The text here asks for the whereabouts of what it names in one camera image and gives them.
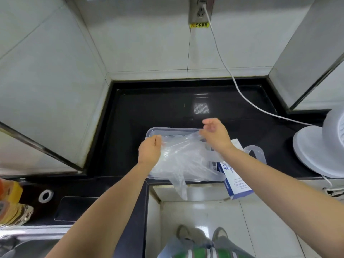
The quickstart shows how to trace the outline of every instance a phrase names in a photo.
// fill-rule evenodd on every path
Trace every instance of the wall socket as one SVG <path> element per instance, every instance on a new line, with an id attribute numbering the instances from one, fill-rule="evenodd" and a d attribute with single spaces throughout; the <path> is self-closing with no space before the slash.
<path id="1" fill-rule="evenodd" d="M 208 21 L 205 15 L 203 4 L 206 5 L 209 18 L 212 18 L 214 0 L 189 0 L 189 24 L 193 23 L 205 23 Z"/>

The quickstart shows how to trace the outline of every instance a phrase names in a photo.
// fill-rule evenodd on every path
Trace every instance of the yellow sticker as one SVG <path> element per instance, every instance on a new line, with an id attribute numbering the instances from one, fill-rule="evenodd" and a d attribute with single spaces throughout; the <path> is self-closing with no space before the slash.
<path id="1" fill-rule="evenodd" d="M 190 29 L 191 28 L 208 28 L 209 27 L 209 23 L 192 23 L 190 24 Z"/>

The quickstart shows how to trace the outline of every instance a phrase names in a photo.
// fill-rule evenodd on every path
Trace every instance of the plastic bag handle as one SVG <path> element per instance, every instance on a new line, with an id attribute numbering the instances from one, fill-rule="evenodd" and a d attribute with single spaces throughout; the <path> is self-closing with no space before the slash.
<path id="1" fill-rule="evenodd" d="M 251 152 L 251 150 L 252 150 L 254 152 L 255 156 L 256 156 L 256 159 L 259 160 L 260 162 L 266 164 L 266 159 L 265 159 L 264 151 L 260 147 L 255 146 L 255 145 L 250 145 L 250 146 L 244 147 L 243 150 L 247 154 L 249 154 Z"/>

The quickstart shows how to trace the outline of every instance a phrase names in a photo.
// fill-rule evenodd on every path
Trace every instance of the shoe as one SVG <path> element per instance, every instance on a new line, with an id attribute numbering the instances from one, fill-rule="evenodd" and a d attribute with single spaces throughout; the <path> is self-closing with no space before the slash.
<path id="1" fill-rule="evenodd" d="M 218 227 L 218 228 L 216 228 L 216 230 L 213 234 L 213 242 L 216 241 L 221 236 L 228 238 L 226 230 L 224 230 L 222 227 Z"/>
<path id="2" fill-rule="evenodd" d="M 176 235 L 178 239 L 188 239 L 193 241 L 190 231 L 185 225 L 178 226 Z"/>

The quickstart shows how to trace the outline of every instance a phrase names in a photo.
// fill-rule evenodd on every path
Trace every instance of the box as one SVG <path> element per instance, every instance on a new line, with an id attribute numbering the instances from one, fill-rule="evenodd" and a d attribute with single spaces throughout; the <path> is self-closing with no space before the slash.
<path id="1" fill-rule="evenodd" d="M 232 139 L 231 141 L 236 148 L 243 150 L 243 147 L 237 139 Z M 224 183 L 230 199 L 237 199 L 253 193 L 253 190 L 225 161 L 222 163 L 217 162 L 217 170 L 224 173 L 227 177 Z"/>

